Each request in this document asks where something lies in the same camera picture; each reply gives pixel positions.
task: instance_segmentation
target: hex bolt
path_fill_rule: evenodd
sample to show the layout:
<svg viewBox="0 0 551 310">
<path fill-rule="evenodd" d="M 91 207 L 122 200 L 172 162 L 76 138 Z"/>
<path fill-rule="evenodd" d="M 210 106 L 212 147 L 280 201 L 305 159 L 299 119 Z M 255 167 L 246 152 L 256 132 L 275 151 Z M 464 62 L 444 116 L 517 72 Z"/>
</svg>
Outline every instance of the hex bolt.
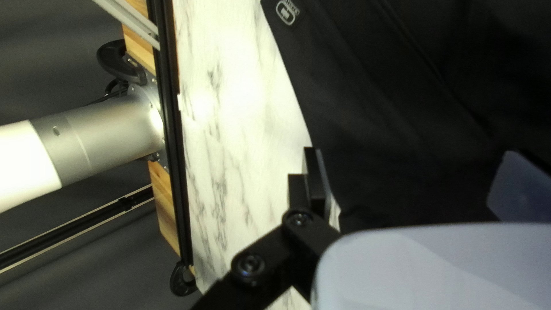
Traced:
<svg viewBox="0 0 551 310">
<path fill-rule="evenodd" d="M 290 223 L 295 226 L 304 226 L 308 224 L 309 220 L 310 218 L 308 217 L 308 214 L 303 212 L 298 212 L 289 216 Z"/>
<path fill-rule="evenodd" d="M 243 276 L 251 276 L 264 270 L 264 260 L 260 255 L 249 254 L 237 262 L 237 271 Z"/>
</svg>

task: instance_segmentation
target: light gray surface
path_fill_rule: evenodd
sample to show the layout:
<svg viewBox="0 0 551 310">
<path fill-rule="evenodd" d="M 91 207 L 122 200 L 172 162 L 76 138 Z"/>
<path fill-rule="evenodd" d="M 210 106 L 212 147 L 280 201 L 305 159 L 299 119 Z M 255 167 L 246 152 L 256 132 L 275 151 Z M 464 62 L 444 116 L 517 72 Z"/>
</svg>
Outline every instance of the light gray surface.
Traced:
<svg viewBox="0 0 551 310">
<path fill-rule="evenodd" d="M 551 177 L 521 154 L 507 151 L 487 202 L 504 222 L 551 222 Z"/>
<path fill-rule="evenodd" d="M 373 229 L 323 254 L 316 310 L 551 309 L 551 224 Z"/>
<path fill-rule="evenodd" d="M 0 9 L 0 125 L 85 105 L 113 79 L 96 50 L 122 38 L 120 23 L 91 0 L 4 1 Z M 2 164 L 10 164 L 2 150 Z M 0 214 L 0 251 L 149 183 L 131 162 Z"/>
<path fill-rule="evenodd" d="M 0 309 L 186 310 L 200 294 L 170 292 L 178 259 L 153 212 L 0 287 Z"/>
</svg>

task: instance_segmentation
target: black metal bracket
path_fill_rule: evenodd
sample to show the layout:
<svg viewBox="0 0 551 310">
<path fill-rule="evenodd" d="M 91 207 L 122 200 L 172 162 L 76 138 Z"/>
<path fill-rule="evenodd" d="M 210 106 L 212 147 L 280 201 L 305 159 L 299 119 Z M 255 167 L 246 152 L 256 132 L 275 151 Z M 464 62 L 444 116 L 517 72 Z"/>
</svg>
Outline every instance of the black metal bracket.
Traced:
<svg viewBox="0 0 551 310">
<path fill-rule="evenodd" d="M 235 255 L 231 270 L 193 310 L 262 310 L 291 286 L 310 301 L 317 262 L 340 234 L 328 224 L 321 156 L 313 148 L 305 155 L 307 174 L 289 174 L 290 210 L 282 224 Z"/>
<path fill-rule="evenodd" d="M 125 61 L 126 45 L 124 39 L 103 44 L 96 53 L 100 66 L 109 74 L 138 85 L 147 84 L 145 70 L 131 58 Z"/>
</svg>

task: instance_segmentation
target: silver metal tube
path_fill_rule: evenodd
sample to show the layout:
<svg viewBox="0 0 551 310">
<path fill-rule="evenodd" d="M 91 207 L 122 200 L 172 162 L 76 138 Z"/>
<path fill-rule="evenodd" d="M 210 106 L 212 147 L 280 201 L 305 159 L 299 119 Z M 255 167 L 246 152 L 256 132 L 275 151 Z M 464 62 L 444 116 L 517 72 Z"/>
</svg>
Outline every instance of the silver metal tube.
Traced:
<svg viewBox="0 0 551 310">
<path fill-rule="evenodd" d="M 143 92 L 31 120 L 62 186 L 163 147 L 159 110 Z"/>
</svg>

